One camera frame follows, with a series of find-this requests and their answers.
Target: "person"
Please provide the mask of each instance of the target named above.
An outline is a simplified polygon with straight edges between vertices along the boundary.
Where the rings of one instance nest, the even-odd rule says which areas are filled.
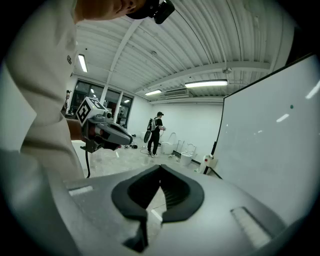
[[[64,102],[63,107],[62,107],[62,109],[61,109],[61,113],[62,113],[64,116],[66,115],[66,112],[67,112],[68,100],[69,100],[69,98],[70,98],[70,93],[71,93],[70,90],[67,90],[67,91],[66,91],[65,102]]]
[[[117,121],[116,121],[116,123],[117,123],[118,125],[120,125],[121,118],[122,118],[123,116],[124,116],[124,111],[121,110],[121,112],[120,112],[120,114],[119,114],[119,116],[118,116],[118,119],[117,119]]]
[[[26,20],[4,59],[15,85],[36,112],[22,154],[36,158],[49,172],[59,172],[63,180],[84,178],[72,145],[72,140],[83,139],[81,124],[61,113],[78,57],[76,24],[125,15],[146,18],[145,8],[152,1],[48,0]]]
[[[148,142],[148,153],[151,157],[157,158],[157,149],[158,149],[158,144],[159,144],[159,139],[160,139],[160,130],[165,131],[166,128],[162,124],[161,118],[164,116],[162,112],[158,112],[156,114],[156,117],[154,118],[155,121],[155,129],[151,131],[151,138]]]

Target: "concrete floor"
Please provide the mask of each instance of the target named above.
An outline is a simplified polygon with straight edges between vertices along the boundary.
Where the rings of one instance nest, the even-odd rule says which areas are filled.
[[[165,164],[176,171],[194,172],[199,168],[199,164],[191,162],[188,166],[181,166],[180,159],[177,157],[169,158],[168,155],[161,154],[161,146],[157,149],[159,157],[153,158],[148,156],[147,143],[144,143],[139,137],[133,139],[138,146],[137,149],[122,148],[112,151],[109,149],[99,149],[90,157],[90,173],[91,178],[107,176],[112,174],[118,174],[122,172],[132,171],[139,168],[148,169],[154,165]],[[147,221],[147,235],[149,244],[156,239],[157,234],[161,230],[162,213],[166,208],[165,195],[161,188],[154,196],[153,200],[147,207],[148,221]]]

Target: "air conditioner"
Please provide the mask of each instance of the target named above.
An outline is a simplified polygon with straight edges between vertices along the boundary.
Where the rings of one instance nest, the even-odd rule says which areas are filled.
[[[160,98],[164,99],[177,99],[177,98],[192,98],[194,95],[186,88],[167,90],[163,92],[163,96]]]

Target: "black cap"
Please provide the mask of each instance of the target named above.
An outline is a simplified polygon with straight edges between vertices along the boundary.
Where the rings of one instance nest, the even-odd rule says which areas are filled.
[[[145,4],[134,13],[127,14],[128,17],[134,20],[141,20],[146,17],[153,18],[159,7],[159,0],[145,0]]]

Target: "black pants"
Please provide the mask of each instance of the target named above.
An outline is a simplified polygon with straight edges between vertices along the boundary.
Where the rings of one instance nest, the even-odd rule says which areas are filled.
[[[153,142],[152,153],[155,155],[157,153],[158,144],[159,144],[160,134],[158,132],[151,132],[151,138],[148,142],[148,151],[151,151],[151,144]]]

